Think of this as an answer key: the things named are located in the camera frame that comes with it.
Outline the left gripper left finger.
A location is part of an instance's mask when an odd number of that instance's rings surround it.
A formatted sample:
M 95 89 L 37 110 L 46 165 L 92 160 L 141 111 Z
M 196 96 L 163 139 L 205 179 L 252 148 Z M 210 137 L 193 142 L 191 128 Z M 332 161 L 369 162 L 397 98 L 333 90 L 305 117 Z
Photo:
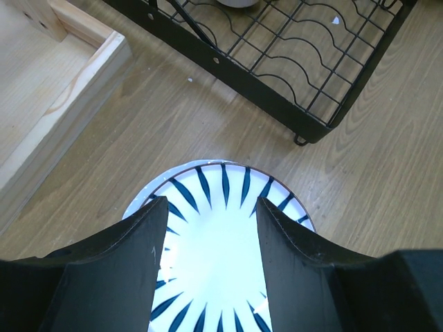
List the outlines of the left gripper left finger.
M 161 196 L 45 257 L 1 262 L 2 331 L 146 331 L 168 221 Z

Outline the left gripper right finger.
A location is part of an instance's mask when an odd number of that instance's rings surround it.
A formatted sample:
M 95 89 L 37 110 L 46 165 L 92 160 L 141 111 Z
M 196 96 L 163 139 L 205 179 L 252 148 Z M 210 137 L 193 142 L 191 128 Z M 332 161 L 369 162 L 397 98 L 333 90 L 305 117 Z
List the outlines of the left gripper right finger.
M 442 251 L 369 257 L 257 201 L 274 331 L 441 331 Z

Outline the pink ceramic mug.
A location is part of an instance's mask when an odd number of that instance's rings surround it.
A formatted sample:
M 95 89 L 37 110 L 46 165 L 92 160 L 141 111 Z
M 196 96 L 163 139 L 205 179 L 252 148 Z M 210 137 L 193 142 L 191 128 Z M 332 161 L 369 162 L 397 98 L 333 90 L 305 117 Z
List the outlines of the pink ceramic mug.
M 217 2 L 229 8 L 247 8 L 254 6 L 259 0 L 217 0 Z

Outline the black wire dish rack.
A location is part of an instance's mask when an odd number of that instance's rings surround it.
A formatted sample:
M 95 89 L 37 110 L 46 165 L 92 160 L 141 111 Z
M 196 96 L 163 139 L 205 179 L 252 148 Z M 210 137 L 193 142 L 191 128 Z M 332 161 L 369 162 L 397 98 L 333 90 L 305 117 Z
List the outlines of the black wire dish rack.
M 111 1 L 126 18 L 316 143 L 352 108 L 414 1 Z

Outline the blue striped white plate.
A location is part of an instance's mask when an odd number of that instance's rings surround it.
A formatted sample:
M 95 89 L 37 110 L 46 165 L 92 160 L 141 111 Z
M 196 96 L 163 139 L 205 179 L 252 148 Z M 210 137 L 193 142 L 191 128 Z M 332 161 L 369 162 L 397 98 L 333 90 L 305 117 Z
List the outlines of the blue striped white plate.
M 160 196 L 169 214 L 148 329 L 270 331 L 257 199 L 313 229 L 296 195 L 254 167 L 196 160 L 148 183 L 125 216 Z

